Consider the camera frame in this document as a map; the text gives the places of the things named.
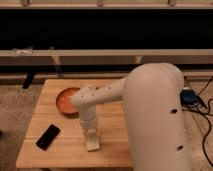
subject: wooden tabletop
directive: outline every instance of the wooden tabletop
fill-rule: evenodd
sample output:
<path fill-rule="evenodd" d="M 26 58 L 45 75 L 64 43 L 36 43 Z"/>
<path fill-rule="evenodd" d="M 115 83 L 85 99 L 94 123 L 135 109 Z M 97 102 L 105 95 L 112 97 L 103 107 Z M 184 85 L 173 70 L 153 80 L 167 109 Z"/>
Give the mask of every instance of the wooden tabletop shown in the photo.
<path fill-rule="evenodd" d="M 113 80 L 47 80 L 27 130 L 17 168 L 131 167 L 122 102 L 97 106 L 101 130 L 101 150 L 87 152 L 78 118 L 62 115 L 55 105 L 60 91 L 87 84 L 101 87 Z M 42 133 L 54 124 L 61 132 L 43 151 L 36 146 Z"/>

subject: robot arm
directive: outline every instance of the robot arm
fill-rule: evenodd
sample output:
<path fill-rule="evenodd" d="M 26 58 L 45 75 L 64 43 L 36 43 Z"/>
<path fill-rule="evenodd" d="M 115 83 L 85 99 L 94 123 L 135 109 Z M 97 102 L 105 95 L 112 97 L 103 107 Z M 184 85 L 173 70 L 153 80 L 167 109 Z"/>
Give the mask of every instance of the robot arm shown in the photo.
<path fill-rule="evenodd" d="M 88 131 L 97 126 L 95 105 L 123 100 L 134 171 L 190 171 L 179 99 L 183 83 L 175 66 L 146 64 L 98 90 L 84 87 L 71 103 Z"/>

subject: power cord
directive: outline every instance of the power cord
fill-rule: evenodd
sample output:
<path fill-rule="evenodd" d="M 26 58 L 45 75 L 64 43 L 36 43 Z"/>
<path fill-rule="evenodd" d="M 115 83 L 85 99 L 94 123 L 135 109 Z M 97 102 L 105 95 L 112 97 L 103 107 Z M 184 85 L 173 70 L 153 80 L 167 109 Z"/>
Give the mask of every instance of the power cord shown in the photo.
<path fill-rule="evenodd" d="M 206 88 L 209 86 L 209 84 L 211 83 L 212 80 L 213 80 L 213 76 L 208 80 L 207 84 L 201 89 L 201 91 L 197 94 L 197 96 L 199 96 L 200 94 L 202 94 L 206 90 Z M 211 167 L 213 167 L 213 162 L 211 161 L 210 157 L 208 156 L 205 144 L 206 144 L 206 140 L 207 140 L 209 134 L 212 131 L 212 123 L 208 118 L 208 116 L 213 116 L 213 114 L 210 113 L 212 101 L 213 101 L 213 98 L 210 98 L 208 100 L 206 112 L 203 112 L 199 109 L 199 105 L 201 105 L 200 102 L 197 103 L 197 104 L 194 104 L 194 105 L 183 105 L 186 108 L 186 109 L 183 109 L 183 111 L 189 111 L 189 112 L 196 113 L 196 114 L 202 116 L 208 122 L 208 130 L 205 133 L 203 140 L 202 140 L 202 150 L 203 150 L 204 156 L 206 157 L 206 159 L 207 159 L 208 163 L 211 165 Z"/>

